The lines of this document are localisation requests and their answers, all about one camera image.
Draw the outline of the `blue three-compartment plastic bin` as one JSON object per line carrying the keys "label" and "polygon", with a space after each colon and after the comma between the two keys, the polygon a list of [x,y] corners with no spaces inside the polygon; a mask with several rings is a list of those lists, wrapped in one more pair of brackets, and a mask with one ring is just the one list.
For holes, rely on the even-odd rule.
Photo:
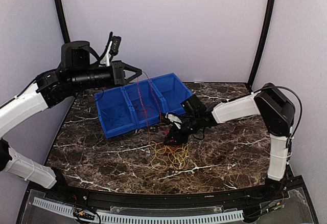
{"label": "blue three-compartment plastic bin", "polygon": [[95,101],[109,139],[159,123],[161,114],[185,114],[181,103],[190,96],[186,85],[170,73],[96,93]]}

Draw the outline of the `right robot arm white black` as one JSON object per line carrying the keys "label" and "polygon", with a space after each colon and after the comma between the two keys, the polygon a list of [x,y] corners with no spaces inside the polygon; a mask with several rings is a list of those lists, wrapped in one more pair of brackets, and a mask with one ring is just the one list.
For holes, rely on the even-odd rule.
{"label": "right robot arm white black", "polygon": [[273,83],[266,83],[261,89],[233,99],[226,99],[210,108],[192,95],[181,104],[186,112],[182,119],[174,113],[167,113],[165,118],[171,128],[163,144],[180,146],[188,142],[189,136],[199,130],[251,116],[260,116],[269,133],[270,158],[265,184],[261,196],[272,200],[281,194],[285,187],[287,165],[292,155],[292,141],[299,127],[295,122],[296,108],[283,93],[294,91]]}

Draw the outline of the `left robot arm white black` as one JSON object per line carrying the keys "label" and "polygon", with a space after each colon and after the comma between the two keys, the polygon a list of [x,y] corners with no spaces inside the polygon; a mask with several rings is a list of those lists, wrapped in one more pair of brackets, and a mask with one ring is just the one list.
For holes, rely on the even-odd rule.
{"label": "left robot arm white black", "polygon": [[[18,95],[1,105],[1,136],[29,117],[50,109],[78,92],[101,87],[119,87],[142,74],[141,69],[120,60],[121,38],[111,36],[99,56],[88,41],[72,41],[61,48],[61,62],[38,75]],[[59,169],[29,159],[1,139],[1,170],[49,189],[60,201],[68,201],[72,190]]]}

